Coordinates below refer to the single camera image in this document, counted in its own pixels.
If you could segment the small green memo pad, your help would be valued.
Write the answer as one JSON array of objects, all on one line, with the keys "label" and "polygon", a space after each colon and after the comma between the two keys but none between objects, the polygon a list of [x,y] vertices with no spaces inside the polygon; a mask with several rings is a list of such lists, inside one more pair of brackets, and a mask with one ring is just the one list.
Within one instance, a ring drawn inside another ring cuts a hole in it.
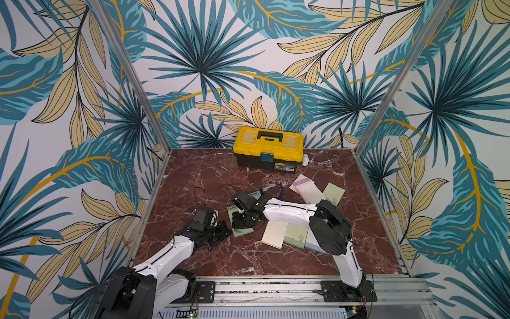
[{"label": "small green memo pad", "polygon": [[250,233],[253,233],[254,232],[253,228],[246,228],[246,229],[235,229],[234,228],[234,226],[233,226],[233,213],[238,213],[238,212],[239,212],[239,208],[237,206],[235,206],[235,205],[232,205],[232,206],[227,208],[228,218],[229,218],[229,221],[231,222],[233,236],[234,237],[240,237],[240,236],[243,236],[243,235],[248,235]]}]

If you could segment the yellow topped cream memo pad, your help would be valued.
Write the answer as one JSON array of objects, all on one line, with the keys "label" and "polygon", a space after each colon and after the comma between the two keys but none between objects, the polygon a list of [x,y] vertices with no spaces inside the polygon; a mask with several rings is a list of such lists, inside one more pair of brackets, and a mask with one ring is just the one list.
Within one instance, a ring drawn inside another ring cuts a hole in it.
[{"label": "yellow topped cream memo pad", "polygon": [[283,221],[269,221],[266,224],[261,242],[276,249],[281,249],[286,236],[288,223]]}]

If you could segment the large green memo pad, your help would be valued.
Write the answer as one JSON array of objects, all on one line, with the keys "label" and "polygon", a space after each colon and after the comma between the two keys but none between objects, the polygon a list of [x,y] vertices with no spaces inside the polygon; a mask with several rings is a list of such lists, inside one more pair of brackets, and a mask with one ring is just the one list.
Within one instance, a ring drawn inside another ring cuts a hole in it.
[{"label": "large green memo pad", "polygon": [[288,223],[284,236],[284,243],[299,249],[304,249],[307,242],[307,236],[308,228]]}]

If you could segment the pink memo pad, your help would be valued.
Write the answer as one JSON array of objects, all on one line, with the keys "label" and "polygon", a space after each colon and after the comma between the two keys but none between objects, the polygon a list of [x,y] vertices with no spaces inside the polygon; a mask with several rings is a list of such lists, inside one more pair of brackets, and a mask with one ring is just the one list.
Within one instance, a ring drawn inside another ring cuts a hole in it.
[{"label": "pink memo pad", "polygon": [[318,204],[321,200],[325,199],[323,193],[316,186],[315,182],[301,184],[301,186],[297,186],[296,189],[301,198],[307,204]]}]

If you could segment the blue topped cream memo pad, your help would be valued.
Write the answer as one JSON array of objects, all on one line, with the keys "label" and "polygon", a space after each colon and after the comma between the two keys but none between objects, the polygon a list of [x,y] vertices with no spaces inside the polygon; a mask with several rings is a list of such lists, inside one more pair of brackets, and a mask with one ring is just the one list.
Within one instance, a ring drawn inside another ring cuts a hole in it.
[{"label": "blue topped cream memo pad", "polygon": [[258,200],[260,197],[261,197],[261,192],[260,191],[254,191],[252,193],[249,193],[249,196],[251,198],[254,198],[255,200]]}]

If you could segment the grey white memo pad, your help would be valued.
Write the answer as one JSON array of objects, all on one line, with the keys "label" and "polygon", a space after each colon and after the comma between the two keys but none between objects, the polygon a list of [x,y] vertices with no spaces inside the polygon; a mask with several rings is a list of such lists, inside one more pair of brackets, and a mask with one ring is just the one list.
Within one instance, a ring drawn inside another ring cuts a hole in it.
[{"label": "grey white memo pad", "polygon": [[314,237],[313,233],[308,233],[306,242],[305,242],[305,248],[310,249],[312,251],[321,253],[321,254],[327,254],[326,251],[324,251],[319,243],[317,242],[316,238]]}]

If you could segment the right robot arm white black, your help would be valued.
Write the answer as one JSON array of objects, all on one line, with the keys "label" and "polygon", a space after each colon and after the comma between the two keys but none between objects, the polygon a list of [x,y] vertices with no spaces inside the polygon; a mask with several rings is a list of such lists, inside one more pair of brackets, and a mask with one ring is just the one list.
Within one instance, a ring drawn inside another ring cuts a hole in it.
[{"label": "right robot arm white black", "polygon": [[337,257],[341,282],[360,290],[366,281],[354,251],[351,224],[326,199],[317,204],[285,202],[268,195],[254,198],[239,191],[231,202],[240,210],[232,214],[235,229],[253,228],[260,221],[281,221],[308,228],[326,253]]}]

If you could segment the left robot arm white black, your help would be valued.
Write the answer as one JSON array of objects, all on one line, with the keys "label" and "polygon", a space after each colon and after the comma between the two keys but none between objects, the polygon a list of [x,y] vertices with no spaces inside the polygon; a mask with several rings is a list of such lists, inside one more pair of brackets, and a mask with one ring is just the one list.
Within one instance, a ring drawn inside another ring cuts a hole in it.
[{"label": "left robot arm white black", "polygon": [[94,318],[152,318],[173,301],[192,298],[195,275],[178,266],[201,247],[212,250],[231,235],[216,210],[197,207],[169,244],[143,263],[120,267],[112,275]]}]

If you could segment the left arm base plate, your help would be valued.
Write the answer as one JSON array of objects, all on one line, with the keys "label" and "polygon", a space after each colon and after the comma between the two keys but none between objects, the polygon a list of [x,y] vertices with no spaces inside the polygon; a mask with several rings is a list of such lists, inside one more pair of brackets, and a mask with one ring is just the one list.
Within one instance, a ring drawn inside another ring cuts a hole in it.
[{"label": "left arm base plate", "polygon": [[215,300],[215,281],[198,281],[188,284],[183,296],[172,298],[168,304],[212,304]]}]

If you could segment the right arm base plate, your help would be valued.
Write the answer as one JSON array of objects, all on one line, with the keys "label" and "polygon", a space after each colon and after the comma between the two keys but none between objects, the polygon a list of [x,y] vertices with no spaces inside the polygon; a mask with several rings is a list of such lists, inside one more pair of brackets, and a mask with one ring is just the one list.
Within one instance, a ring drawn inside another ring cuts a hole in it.
[{"label": "right arm base plate", "polygon": [[319,292],[326,303],[375,303],[377,294],[373,282],[363,281],[357,288],[350,287],[340,280],[324,280],[320,282]]}]

